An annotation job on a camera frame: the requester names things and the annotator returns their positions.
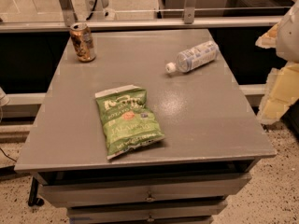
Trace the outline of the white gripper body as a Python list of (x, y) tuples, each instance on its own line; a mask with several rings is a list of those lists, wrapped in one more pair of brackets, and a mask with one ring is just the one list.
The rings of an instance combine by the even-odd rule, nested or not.
[(299, 1), (284, 15), (278, 26), (277, 56), (299, 63)]

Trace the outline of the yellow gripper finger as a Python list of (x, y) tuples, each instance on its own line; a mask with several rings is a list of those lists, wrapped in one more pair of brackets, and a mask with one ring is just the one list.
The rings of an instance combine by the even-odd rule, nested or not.
[(265, 125), (279, 121), (298, 99), (299, 63), (287, 62), (281, 69), (272, 68), (259, 105), (258, 121)]
[(259, 36), (255, 42), (262, 49), (274, 49), (277, 46), (278, 23), (272, 26), (266, 33)]

